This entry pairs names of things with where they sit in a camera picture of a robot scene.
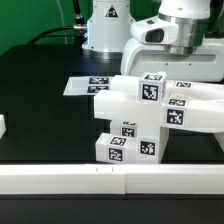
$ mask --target black cable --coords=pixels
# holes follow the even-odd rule
[[[75,14],[80,14],[81,9],[80,9],[80,5],[79,5],[79,1],[73,0],[72,3],[73,3],[73,8],[74,8]]]
[[[76,24],[84,24],[84,17],[82,15],[81,12],[81,8],[79,5],[79,1],[78,0],[72,0],[73,3],[73,8],[74,8],[74,12],[75,12],[75,22]]]
[[[66,27],[59,27],[59,28],[55,28],[55,29],[51,29],[51,30],[47,30],[41,34],[39,34],[38,36],[36,36],[35,38],[33,38],[32,40],[30,40],[27,45],[34,45],[40,38],[46,36],[47,34],[50,33],[55,33],[55,32],[59,32],[59,31],[65,31],[65,30],[74,30],[74,28],[72,26],[66,26]]]

